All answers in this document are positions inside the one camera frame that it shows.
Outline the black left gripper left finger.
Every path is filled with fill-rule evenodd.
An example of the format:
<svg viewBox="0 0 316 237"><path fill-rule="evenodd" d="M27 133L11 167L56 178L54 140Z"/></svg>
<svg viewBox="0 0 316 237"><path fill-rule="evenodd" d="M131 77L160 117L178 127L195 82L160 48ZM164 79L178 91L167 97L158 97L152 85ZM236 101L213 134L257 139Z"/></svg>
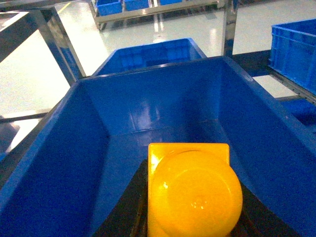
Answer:
<svg viewBox="0 0 316 237"><path fill-rule="evenodd" d="M94 237L148 235L148 161L143 160L111 213Z"/></svg>

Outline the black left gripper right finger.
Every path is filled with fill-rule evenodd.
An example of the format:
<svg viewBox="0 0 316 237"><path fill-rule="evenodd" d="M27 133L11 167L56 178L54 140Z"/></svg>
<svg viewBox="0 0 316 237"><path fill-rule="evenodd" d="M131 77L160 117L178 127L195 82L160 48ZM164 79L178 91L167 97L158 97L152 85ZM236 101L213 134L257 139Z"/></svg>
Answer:
<svg viewBox="0 0 316 237"><path fill-rule="evenodd" d="M277 217L244 185L241 184L243 206L231 237L298 237L299 234Z"/></svg>

